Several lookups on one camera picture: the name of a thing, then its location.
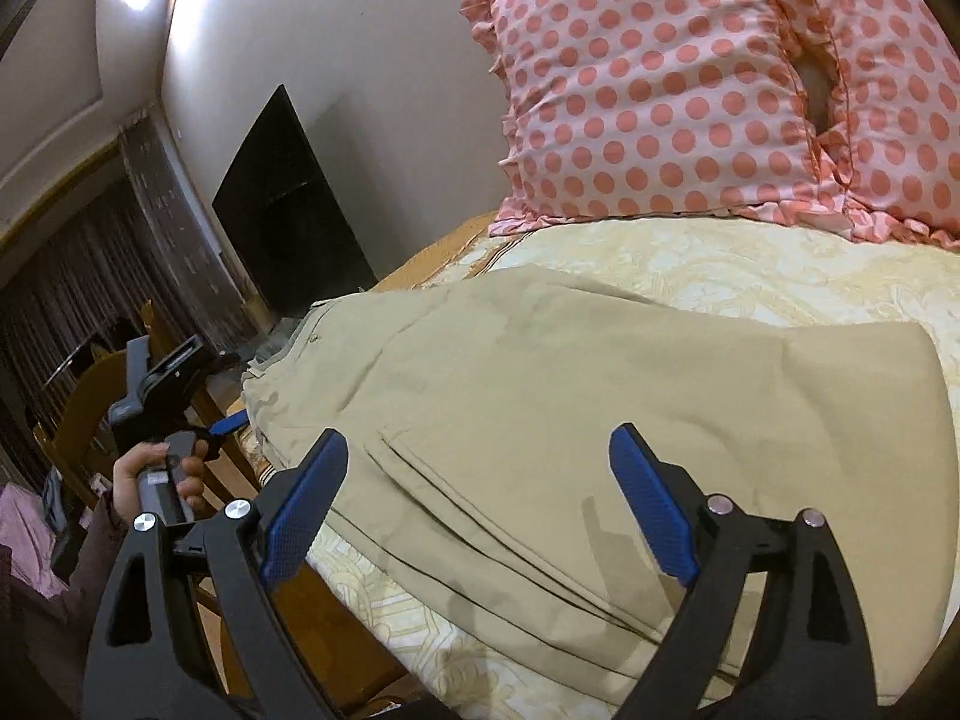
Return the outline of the person's left forearm sleeve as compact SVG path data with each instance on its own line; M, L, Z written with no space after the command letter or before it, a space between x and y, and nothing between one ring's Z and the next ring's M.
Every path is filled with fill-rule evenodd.
M105 494L94 509L68 587L50 598L14 577L2 548L2 715L78 718L89 641L107 579L128 532Z

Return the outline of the person's left hand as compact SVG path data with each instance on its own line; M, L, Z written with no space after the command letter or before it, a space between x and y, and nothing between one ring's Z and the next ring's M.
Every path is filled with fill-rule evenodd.
M203 500L203 473L205 473L206 452L208 444L205 440L197 439L194 444L194 453L181 461L181 470L184 477L178 483L178 495L189 505L195 515L199 515L206 507ZM139 496L137 479L139 474L150 466L161 465L167 456L166 444L133 445L112 468L112 507L116 514L132 525L133 520L143 511Z

